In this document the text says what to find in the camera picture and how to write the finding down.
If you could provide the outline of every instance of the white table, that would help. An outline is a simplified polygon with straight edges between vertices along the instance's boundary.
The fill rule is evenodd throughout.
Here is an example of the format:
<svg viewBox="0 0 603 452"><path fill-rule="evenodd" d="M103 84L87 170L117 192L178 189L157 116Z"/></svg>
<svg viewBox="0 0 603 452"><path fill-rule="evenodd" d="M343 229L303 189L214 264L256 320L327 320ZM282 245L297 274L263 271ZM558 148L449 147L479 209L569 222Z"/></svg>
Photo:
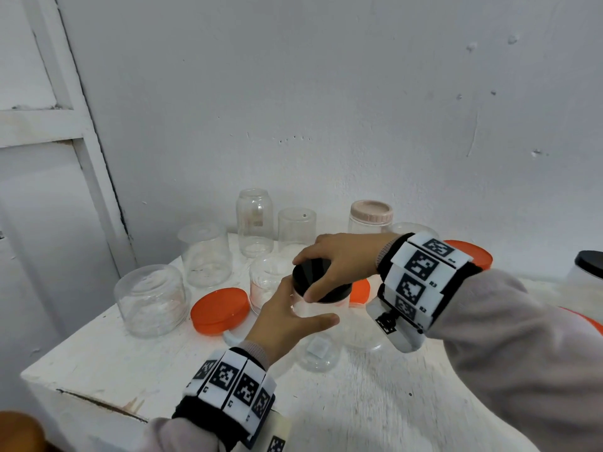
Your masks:
<svg viewBox="0 0 603 452"><path fill-rule="evenodd" d="M229 237L233 275L215 288L192 288L193 299L225 286L249 291L251 260ZM172 264L182 269L180 259ZM526 285L554 298L554 284ZM77 451L131 450L145 423L170 417L200 364L224 346L198 334L190 318L160 338L134 338L113 306L22 376ZM270 372L278 383L274 408L293 422L288 452L536 450L467 390L439 341L412 354L389 342L373 353L344 351L326 374L305 372L290 354Z"/></svg>

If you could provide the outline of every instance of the person's right hand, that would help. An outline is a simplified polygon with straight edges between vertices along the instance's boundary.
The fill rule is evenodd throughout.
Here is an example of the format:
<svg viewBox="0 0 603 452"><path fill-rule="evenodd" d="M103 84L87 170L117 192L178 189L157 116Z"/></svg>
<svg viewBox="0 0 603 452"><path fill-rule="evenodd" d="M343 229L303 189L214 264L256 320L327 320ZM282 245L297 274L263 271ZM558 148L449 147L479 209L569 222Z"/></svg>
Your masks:
<svg viewBox="0 0 603 452"><path fill-rule="evenodd" d="M299 265L310 258L327 258L331 261L331 266L323 277L308 288L304 300L314 303L340 285L376 274L379 252L399 236L395 233L338 233L317 237L315 244L302 250L293 259L293 265Z"/></svg>

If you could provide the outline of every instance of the sleeve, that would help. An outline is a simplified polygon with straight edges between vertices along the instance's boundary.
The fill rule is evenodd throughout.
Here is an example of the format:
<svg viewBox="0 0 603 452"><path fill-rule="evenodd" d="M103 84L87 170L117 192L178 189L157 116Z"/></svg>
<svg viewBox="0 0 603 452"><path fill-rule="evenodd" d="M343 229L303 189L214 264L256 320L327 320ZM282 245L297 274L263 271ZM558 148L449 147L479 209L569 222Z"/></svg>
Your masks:
<svg viewBox="0 0 603 452"><path fill-rule="evenodd" d="M230 350L265 371L269 368L268 357L255 343L243 341ZM185 396L171 419L149 422L138 452L228 452L247 435L242 426L221 410L196 396Z"/></svg>
<svg viewBox="0 0 603 452"><path fill-rule="evenodd" d="M603 336L498 270L464 280L427 332L459 378L543 452L603 450Z"/></svg>

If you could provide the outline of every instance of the person's left hand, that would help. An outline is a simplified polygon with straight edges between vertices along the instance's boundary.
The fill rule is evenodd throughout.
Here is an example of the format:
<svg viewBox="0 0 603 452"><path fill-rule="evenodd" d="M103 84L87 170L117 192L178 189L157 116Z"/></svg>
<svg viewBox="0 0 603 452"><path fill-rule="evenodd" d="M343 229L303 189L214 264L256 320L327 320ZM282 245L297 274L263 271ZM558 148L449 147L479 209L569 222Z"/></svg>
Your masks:
<svg viewBox="0 0 603 452"><path fill-rule="evenodd" d="M337 314L298 317L291 309L292 294L292 278L287 276L272 298L262 306L256 323L245 338L264 349L270 364L287 355L300 339L327 330L340 321Z"/></svg>

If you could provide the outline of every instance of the wooden frame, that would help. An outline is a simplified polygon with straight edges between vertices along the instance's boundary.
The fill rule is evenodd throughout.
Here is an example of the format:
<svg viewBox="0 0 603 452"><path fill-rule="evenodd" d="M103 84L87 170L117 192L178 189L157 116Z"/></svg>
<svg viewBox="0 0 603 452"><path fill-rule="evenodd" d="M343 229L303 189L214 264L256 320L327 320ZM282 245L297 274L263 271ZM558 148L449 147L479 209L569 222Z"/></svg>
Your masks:
<svg viewBox="0 0 603 452"><path fill-rule="evenodd" d="M56 0L22 0L57 105L0 111L0 148L73 140L118 273L136 268L101 146L94 130Z"/></svg>

